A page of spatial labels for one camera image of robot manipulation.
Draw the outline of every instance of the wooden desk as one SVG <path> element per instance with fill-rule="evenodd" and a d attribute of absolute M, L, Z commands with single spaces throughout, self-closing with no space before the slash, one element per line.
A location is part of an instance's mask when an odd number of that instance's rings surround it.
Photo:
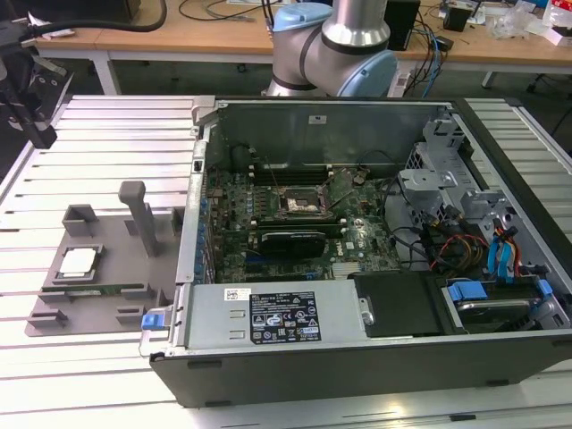
<path fill-rule="evenodd" d="M 247 15 L 256 19 L 254 22 L 194 21 L 179 13 L 181 2 L 182 0 L 167 0 L 167 21 L 161 29 L 152 33 L 128 33 L 106 29 L 96 41 L 97 49 L 272 55 L 273 44 L 266 32 L 261 9 Z M 201 0 L 189 0 L 183 11 L 191 16 L 211 18 L 204 12 L 203 4 L 205 2 Z M 213 9 L 218 13 L 232 14 L 242 12 L 248 7 L 218 4 Z M 151 23 L 158 16 L 158 1 L 143 0 L 136 23 Z"/>
<path fill-rule="evenodd" d="M 38 39 L 38 48 L 48 49 L 96 49 L 96 40 L 102 29 L 76 29 L 75 35 L 67 38 Z"/>
<path fill-rule="evenodd" d="M 265 29 L 260 10 L 249 13 L 255 22 L 193 21 L 179 14 L 182 0 L 167 0 L 168 15 L 165 25 L 153 33 L 127 33 L 103 30 L 90 40 L 84 31 L 76 38 L 43 41 L 40 52 L 44 56 L 88 58 L 92 60 L 108 95 L 120 94 L 114 76 L 112 60 L 181 61 L 210 63 L 271 63 L 272 41 Z M 424 0 L 421 13 L 437 35 L 455 41 L 443 68 L 474 72 L 527 72 L 572 74 L 572 49 L 555 47 L 544 38 L 530 35 L 529 39 L 491 38 L 484 26 L 467 25 L 458 33 L 442 29 L 442 20 L 425 14 L 436 0 Z M 190 0 L 184 12 L 208 18 L 200 0 Z M 142 0 L 137 24 L 150 23 L 159 15 L 157 0 Z M 246 6 L 218 4 L 220 13 L 235 13 Z M 394 83 L 403 81 L 425 58 L 426 45 L 414 35 L 408 51 L 396 53 L 400 69 Z M 399 95 L 396 85 L 392 94 Z"/>

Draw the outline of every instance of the blue latch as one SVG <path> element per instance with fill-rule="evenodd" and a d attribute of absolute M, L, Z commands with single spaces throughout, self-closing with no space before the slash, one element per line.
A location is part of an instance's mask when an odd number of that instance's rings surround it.
<path fill-rule="evenodd" d="M 550 286 L 547 281 L 539 280 L 538 283 L 536 283 L 536 286 L 538 286 L 538 289 L 542 293 L 543 297 L 546 298 L 552 294 L 552 286 Z"/>
<path fill-rule="evenodd" d="M 448 289 L 454 302 L 489 298 L 480 282 L 454 282 Z"/>
<path fill-rule="evenodd" d="M 165 329 L 164 315 L 146 314 L 141 320 L 141 329 L 147 331 L 161 331 Z"/>

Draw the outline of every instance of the gray plastic post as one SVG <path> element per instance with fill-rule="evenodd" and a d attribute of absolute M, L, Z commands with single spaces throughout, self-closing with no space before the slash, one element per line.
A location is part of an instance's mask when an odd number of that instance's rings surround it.
<path fill-rule="evenodd" d="M 71 205 L 63 215 L 62 225 L 72 237 L 90 237 L 91 222 L 97 222 L 97 216 L 89 204 Z"/>
<path fill-rule="evenodd" d="M 124 181 L 119 189 L 119 200 L 129 207 L 147 255 L 154 257 L 157 249 L 155 224 L 153 214 L 143 201 L 144 196 L 145 183 L 142 181 Z"/>

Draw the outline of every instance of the warning label sticker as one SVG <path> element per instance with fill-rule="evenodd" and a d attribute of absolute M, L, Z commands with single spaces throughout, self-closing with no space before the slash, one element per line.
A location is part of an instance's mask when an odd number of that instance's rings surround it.
<path fill-rule="evenodd" d="M 250 339 L 255 344 L 320 341 L 314 292 L 250 295 Z"/>

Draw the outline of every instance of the electronic device on desk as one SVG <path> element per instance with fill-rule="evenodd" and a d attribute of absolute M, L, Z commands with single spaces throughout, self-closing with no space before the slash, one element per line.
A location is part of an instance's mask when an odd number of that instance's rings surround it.
<path fill-rule="evenodd" d="M 141 0 L 9 0 L 18 17 L 28 11 L 43 21 L 104 20 L 129 23 L 139 11 Z"/>
<path fill-rule="evenodd" d="M 407 50 L 420 5 L 420 0 L 388 0 L 383 19 L 391 31 L 388 48 L 392 51 Z"/>
<path fill-rule="evenodd" d="M 504 385 L 572 358 L 572 244 L 467 103 L 201 97 L 193 119 L 175 296 L 142 324 L 170 330 L 143 348 L 183 406 Z"/>

